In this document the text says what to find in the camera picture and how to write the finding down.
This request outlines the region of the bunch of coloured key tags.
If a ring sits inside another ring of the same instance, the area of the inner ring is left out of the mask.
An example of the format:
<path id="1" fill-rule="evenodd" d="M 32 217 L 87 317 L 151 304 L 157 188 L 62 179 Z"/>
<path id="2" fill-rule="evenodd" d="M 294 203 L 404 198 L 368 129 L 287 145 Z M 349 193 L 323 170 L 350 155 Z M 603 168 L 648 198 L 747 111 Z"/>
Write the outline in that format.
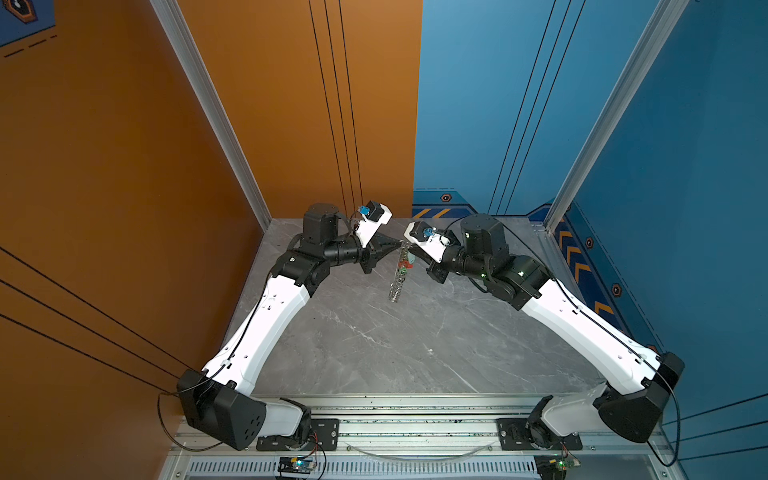
<path id="1" fill-rule="evenodd" d="M 413 268 L 415 259 L 416 257 L 407 249 L 400 251 L 396 269 L 397 279 L 399 281 L 403 281 L 406 278 L 409 270 Z"/>

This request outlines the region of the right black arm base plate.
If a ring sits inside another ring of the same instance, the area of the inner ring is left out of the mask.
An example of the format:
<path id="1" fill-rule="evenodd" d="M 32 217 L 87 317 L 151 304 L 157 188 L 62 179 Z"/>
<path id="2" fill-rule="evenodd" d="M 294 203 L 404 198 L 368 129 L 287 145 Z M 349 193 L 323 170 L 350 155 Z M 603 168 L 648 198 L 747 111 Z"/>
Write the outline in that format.
<path id="1" fill-rule="evenodd" d="M 583 443 L 577 433 L 560 437 L 543 424 L 531 423 L 524 418 L 499 418 L 496 420 L 496 427 L 503 451 L 583 449 Z"/>

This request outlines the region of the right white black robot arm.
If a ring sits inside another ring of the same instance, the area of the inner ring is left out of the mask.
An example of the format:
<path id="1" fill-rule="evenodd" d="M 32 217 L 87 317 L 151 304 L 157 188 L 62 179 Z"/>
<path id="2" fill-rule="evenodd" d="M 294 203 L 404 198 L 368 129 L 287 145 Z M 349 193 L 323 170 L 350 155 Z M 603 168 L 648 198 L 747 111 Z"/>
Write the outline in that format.
<path id="1" fill-rule="evenodd" d="M 514 254 L 511 230 L 485 214 L 462 219 L 461 232 L 414 222 L 406 234 L 428 273 L 468 278 L 554 332 L 600 373 L 597 386 L 565 396 L 547 395 L 526 420 L 529 442 L 550 449 L 584 431 L 610 431 L 637 444 L 649 443 L 685 368 L 671 352 L 658 353 L 632 340 L 567 289 L 535 253 Z"/>

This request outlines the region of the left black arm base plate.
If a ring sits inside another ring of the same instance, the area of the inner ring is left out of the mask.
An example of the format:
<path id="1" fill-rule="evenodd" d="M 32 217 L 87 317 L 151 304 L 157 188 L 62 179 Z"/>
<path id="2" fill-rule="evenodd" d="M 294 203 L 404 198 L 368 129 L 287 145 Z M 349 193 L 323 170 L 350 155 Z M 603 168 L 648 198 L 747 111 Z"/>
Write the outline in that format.
<path id="1" fill-rule="evenodd" d="M 264 452 L 309 452 L 318 446 L 325 452 L 338 448 L 340 420 L 338 418 L 312 418 L 306 440 L 285 436 L 258 437 L 255 443 L 258 451 Z"/>

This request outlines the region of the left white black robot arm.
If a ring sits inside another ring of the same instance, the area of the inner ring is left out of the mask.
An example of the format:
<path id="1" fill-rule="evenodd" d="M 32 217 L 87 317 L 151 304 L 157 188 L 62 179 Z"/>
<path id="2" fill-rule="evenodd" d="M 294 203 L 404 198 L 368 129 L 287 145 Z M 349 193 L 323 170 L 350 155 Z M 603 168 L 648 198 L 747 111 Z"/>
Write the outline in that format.
<path id="1" fill-rule="evenodd" d="M 302 230 L 268 271 L 258 302 L 230 340 L 201 371 L 187 370 L 173 393 L 186 422 L 237 451 L 259 437 L 283 437 L 297 446 L 311 434 L 311 410 L 290 399 L 253 397 L 257 379 L 287 326 L 309 302 L 332 268 L 357 264 L 369 274 L 397 250 L 399 240 L 380 232 L 391 210 L 371 201 L 357 223 L 331 204 L 304 214 Z"/>

